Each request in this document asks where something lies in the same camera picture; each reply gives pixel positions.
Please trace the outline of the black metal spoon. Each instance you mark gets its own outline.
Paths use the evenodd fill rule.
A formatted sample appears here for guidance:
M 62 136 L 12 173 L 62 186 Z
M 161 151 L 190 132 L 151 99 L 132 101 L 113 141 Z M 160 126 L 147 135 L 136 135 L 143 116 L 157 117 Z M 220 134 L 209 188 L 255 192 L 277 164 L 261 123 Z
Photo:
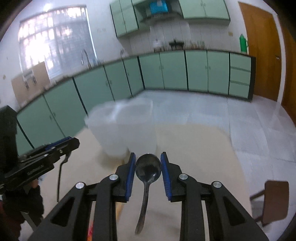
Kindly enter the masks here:
M 135 164 L 135 173 L 138 179 L 144 184 L 144 194 L 139 219 L 135 228 L 135 234 L 141 233 L 144 228 L 145 215 L 149 200 L 149 187 L 156 182 L 161 175 L 161 163 L 154 154 L 144 154 L 140 156 Z

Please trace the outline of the green lower kitchen cabinets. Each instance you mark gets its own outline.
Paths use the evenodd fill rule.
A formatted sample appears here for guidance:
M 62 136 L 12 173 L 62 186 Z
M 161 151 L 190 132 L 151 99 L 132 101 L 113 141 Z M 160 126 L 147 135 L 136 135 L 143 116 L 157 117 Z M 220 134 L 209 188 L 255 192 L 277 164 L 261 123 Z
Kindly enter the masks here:
M 96 105 L 131 98 L 144 90 L 206 92 L 252 100 L 255 72 L 255 57 L 215 50 L 145 54 L 87 70 L 42 90 L 18 112 L 18 153 L 74 136 Z

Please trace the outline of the green kitchen cabinets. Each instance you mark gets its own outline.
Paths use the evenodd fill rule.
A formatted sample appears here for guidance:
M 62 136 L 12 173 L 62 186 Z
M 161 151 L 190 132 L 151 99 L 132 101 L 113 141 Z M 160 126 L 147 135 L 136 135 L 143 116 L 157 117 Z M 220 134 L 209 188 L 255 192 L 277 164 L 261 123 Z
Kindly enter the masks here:
M 110 11 L 118 38 L 145 31 L 158 22 L 184 19 L 229 25 L 225 1 L 113 1 Z
M 96 105 L 131 98 L 144 90 L 206 92 L 252 100 L 255 72 L 255 57 L 215 50 L 145 54 L 87 70 L 42 90 L 18 112 L 18 153 L 74 136 Z

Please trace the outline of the chrome kitchen faucet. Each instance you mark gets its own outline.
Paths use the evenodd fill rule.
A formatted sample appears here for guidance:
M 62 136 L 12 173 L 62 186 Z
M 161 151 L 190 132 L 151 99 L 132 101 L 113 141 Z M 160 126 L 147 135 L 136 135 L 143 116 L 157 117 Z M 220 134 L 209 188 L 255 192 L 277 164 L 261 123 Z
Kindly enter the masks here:
M 91 64 L 90 64 L 90 61 L 89 61 L 88 54 L 87 54 L 87 52 L 86 52 L 85 49 L 83 49 L 83 50 L 81 51 L 81 63 L 82 63 L 82 65 L 85 65 L 84 58 L 86 58 L 86 62 L 87 62 L 87 67 L 88 67 L 88 69 L 91 69 L 92 67 L 91 67 Z

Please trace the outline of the green upper kitchen cabinets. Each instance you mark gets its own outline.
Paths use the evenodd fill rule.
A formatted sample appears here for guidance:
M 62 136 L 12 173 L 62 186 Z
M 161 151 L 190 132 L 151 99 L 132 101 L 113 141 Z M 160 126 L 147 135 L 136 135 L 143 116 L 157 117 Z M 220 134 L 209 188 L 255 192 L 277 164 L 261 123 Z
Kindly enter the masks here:
M 113 1 L 110 11 L 118 38 L 145 31 L 158 22 L 184 19 L 229 25 L 225 1 Z

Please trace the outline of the white plastic container left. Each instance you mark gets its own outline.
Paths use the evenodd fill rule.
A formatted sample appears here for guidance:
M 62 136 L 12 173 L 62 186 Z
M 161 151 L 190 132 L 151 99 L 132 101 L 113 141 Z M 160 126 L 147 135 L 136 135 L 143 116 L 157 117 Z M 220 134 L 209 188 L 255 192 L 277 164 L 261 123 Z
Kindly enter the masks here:
M 124 158 L 127 153 L 127 147 L 120 137 L 116 123 L 121 107 L 121 104 L 114 101 L 99 104 L 84 119 L 103 151 L 112 158 Z

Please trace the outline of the white plastic container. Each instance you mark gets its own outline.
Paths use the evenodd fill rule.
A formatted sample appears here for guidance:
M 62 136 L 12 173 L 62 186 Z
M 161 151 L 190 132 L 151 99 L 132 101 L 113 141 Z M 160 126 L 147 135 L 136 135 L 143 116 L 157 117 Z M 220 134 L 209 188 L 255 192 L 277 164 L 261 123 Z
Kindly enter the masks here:
M 137 157 L 155 154 L 157 137 L 154 126 L 153 101 L 136 98 L 120 105 L 116 124 L 124 145 Z
M 120 137 L 116 123 L 121 107 L 121 104 L 114 101 L 99 104 L 84 119 L 103 151 L 112 158 L 124 158 L 127 153 L 127 147 Z

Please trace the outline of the brown wooden chair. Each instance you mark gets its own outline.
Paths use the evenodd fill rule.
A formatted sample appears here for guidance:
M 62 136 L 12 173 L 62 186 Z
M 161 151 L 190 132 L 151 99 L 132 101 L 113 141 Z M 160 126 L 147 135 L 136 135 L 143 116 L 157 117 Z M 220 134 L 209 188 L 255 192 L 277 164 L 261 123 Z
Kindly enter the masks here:
M 288 181 L 267 180 L 264 189 L 250 196 L 250 201 L 264 196 L 261 216 L 255 218 L 255 222 L 261 222 L 267 226 L 274 221 L 283 220 L 287 217 L 290 185 Z

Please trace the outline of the cardboard box on counter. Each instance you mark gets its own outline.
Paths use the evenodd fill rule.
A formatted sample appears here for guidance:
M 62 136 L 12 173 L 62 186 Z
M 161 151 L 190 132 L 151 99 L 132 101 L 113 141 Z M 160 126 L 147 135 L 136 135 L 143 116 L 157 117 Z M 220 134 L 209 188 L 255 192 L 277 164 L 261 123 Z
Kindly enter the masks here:
M 11 84 L 18 105 L 24 106 L 51 84 L 45 62 L 24 71 L 15 77 Z

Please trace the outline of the white plastic container right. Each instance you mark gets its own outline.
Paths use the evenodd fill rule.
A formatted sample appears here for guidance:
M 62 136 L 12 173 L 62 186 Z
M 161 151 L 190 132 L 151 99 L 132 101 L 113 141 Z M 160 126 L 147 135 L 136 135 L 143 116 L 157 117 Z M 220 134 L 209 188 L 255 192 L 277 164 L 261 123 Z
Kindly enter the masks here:
M 124 145 L 137 157 L 155 154 L 157 137 L 154 126 L 153 101 L 136 98 L 120 105 L 116 124 Z

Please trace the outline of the window with blinds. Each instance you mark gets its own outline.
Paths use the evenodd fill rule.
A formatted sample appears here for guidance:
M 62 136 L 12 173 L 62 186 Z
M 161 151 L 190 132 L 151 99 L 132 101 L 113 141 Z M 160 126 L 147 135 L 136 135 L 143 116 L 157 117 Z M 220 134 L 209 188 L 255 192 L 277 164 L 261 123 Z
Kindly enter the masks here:
M 18 44 L 22 70 L 45 62 L 51 79 L 86 67 L 86 58 L 85 65 L 81 63 L 83 49 L 92 66 L 97 62 L 85 5 L 55 8 L 22 20 Z

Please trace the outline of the black wok pan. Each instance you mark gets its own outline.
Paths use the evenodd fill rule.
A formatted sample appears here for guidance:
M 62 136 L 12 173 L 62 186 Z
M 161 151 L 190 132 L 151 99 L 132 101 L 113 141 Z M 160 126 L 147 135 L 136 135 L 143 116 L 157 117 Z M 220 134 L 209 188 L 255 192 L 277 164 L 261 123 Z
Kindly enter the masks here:
M 177 41 L 177 40 L 173 40 L 169 42 L 171 50 L 183 50 L 184 44 L 185 44 L 184 41 Z

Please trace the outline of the green thermos bottle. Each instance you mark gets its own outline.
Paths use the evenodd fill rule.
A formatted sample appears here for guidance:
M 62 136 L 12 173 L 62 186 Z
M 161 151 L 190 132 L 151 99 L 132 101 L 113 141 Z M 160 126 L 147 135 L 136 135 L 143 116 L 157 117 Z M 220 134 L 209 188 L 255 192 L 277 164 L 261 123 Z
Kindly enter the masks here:
M 247 54 L 247 51 L 248 51 L 248 41 L 244 37 L 243 34 L 241 34 L 240 37 L 239 37 L 239 43 L 240 43 L 240 51 L 242 53 L 246 53 Z

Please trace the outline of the brown wooden door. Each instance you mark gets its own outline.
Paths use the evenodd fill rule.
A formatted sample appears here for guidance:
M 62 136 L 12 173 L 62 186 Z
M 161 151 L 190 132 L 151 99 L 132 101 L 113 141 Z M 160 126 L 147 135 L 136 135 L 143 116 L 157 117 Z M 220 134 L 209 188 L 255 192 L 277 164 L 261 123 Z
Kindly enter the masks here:
M 254 94 L 276 101 L 280 92 L 281 47 L 271 13 L 246 3 L 239 3 L 247 31 L 249 53 L 256 57 Z M 295 121 L 295 40 L 284 27 L 286 74 L 281 105 Z

